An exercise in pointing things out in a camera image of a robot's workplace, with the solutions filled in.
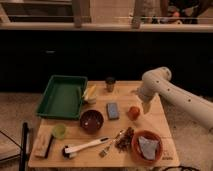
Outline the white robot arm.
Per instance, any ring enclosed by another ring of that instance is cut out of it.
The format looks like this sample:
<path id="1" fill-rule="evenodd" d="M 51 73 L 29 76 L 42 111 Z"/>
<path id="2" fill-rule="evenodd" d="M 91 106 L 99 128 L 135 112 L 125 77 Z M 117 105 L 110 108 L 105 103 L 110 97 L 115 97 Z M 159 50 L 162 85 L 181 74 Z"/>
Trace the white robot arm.
<path id="1" fill-rule="evenodd" d="M 213 132 L 213 103 L 194 95 L 170 82 L 172 73 L 167 67 L 158 67 L 142 75 L 142 84 L 137 95 L 145 104 L 151 102 L 155 94 L 181 108 L 209 132 Z"/>

